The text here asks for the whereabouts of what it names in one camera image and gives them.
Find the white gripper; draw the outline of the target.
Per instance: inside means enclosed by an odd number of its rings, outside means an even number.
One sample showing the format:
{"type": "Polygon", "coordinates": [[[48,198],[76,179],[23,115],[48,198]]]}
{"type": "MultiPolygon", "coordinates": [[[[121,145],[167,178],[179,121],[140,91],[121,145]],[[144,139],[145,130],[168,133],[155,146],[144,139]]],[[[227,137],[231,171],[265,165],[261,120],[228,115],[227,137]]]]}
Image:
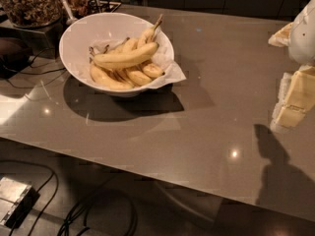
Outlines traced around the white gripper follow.
{"type": "Polygon", "coordinates": [[[301,66],[293,74],[284,73],[278,103],[270,128],[285,132],[296,127],[315,106],[315,0],[310,0],[293,23],[285,25],[268,40],[270,45],[287,47],[291,59],[301,66]]]}

